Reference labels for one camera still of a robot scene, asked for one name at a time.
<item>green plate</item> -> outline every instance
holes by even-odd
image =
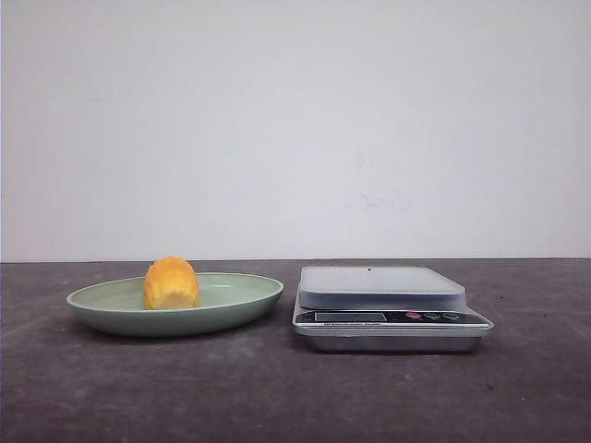
[[[171,337],[231,328],[269,311],[283,291],[280,281],[250,274],[200,272],[200,306],[146,309],[143,277],[109,281],[71,293],[66,301],[82,323],[135,337]]]

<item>digital display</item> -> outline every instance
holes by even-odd
[[[317,312],[314,317],[316,321],[386,321],[381,312]]]

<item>scale platform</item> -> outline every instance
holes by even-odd
[[[295,299],[294,330],[320,351],[465,353],[494,327],[428,268],[307,267]]]

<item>table surface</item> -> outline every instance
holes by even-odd
[[[148,263],[3,264],[3,441],[590,441],[590,259],[192,264],[283,295],[238,328],[127,338],[78,323],[65,298]],[[496,327],[470,354],[313,352],[291,325],[313,264],[430,267]]]

